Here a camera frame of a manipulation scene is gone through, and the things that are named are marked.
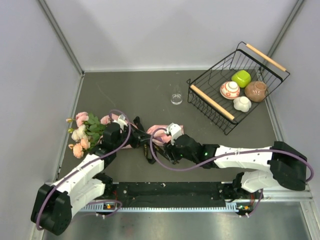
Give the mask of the black ribbon gold lettering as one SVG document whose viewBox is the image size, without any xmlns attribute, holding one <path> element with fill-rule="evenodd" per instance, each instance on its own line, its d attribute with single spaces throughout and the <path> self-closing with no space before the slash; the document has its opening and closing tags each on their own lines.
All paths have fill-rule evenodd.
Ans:
<svg viewBox="0 0 320 240">
<path fill-rule="evenodd" d="M 133 124 L 135 127 L 137 127 L 137 129 L 141 130 L 143 132 L 143 134 L 148 134 L 148 133 L 146 133 L 145 128 L 143 127 L 139 116 L 136 116 L 134 118 Z M 146 160 L 148 161 L 149 164 L 153 165 L 156 162 L 156 159 L 151 154 L 151 149 L 153 149 L 154 154 L 156 156 L 157 156 L 157 154 L 160 154 L 162 157 L 164 157 L 166 160 L 168 160 L 166 158 L 165 151 L 162 148 L 160 148 L 158 145 L 156 145 L 155 143 L 153 143 L 152 147 L 150 147 L 149 141 L 142 141 L 141 146 L 143 146 L 144 157 L 146 158 Z"/>
</svg>

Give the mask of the pink wrapping paper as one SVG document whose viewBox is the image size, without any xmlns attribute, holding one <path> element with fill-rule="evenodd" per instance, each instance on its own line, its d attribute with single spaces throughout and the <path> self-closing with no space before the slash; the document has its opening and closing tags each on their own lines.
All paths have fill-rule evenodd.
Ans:
<svg viewBox="0 0 320 240">
<path fill-rule="evenodd" d="M 129 140 L 131 134 L 131 128 L 135 127 L 134 122 L 128 122 L 128 119 L 125 117 L 127 121 L 127 126 L 124 127 L 124 130 L 121 130 L 120 125 L 112 122 L 108 123 L 105 127 L 105 130 L 102 133 L 102 138 L 99 142 L 104 147 L 113 147 L 118 148 L 119 146 L 124 146 Z M 175 139 L 172 139 L 170 135 L 165 134 L 166 127 L 168 125 L 153 125 L 148 130 L 145 130 L 147 134 L 153 135 L 152 143 L 155 143 L 159 147 L 164 146 L 164 144 L 168 144 L 173 142 Z"/>
</svg>

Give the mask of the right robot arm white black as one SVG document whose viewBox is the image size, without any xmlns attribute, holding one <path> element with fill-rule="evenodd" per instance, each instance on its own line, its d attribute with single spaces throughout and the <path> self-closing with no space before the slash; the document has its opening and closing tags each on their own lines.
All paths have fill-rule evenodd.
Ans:
<svg viewBox="0 0 320 240">
<path fill-rule="evenodd" d="M 243 169 L 232 182 L 239 198 L 264 188 L 281 186 L 304 191 L 307 183 L 307 158 L 283 141 L 262 148 L 234 148 L 219 144 L 200 144 L 183 134 L 164 146 L 174 163 L 189 160 L 204 169 Z"/>
</svg>

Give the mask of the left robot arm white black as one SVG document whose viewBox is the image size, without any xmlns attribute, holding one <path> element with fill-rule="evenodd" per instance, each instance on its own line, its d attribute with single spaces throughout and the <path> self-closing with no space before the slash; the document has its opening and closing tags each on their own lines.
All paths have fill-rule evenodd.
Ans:
<svg viewBox="0 0 320 240">
<path fill-rule="evenodd" d="M 117 151 L 126 146 L 139 148 L 148 144 L 150 138 L 150 134 L 132 124 L 108 123 L 101 139 L 78 166 L 64 178 L 38 189 L 30 217 L 37 230 L 61 235 L 92 200 L 109 198 L 114 187 L 103 170 L 116 158 Z"/>
</svg>

